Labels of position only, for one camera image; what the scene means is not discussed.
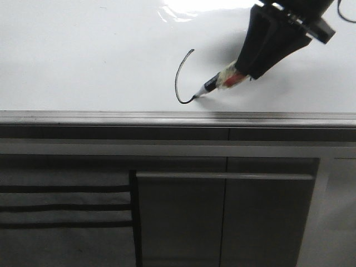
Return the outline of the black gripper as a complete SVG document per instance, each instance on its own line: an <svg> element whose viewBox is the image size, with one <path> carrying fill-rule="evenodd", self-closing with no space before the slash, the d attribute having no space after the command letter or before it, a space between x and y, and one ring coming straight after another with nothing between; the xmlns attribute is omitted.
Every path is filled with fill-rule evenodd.
<svg viewBox="0 0 356 267"><path fill-rule="evenodd" d="M326 44L335 30L322 18L333 3L332 0L261 1L263 7L254 5L250 11L250 22L244 45L235 68L257 80L285 57L309 45L312 41L301 28L278 27L276 10L271 4L283 7L302 21L307 32Z"/></svg>

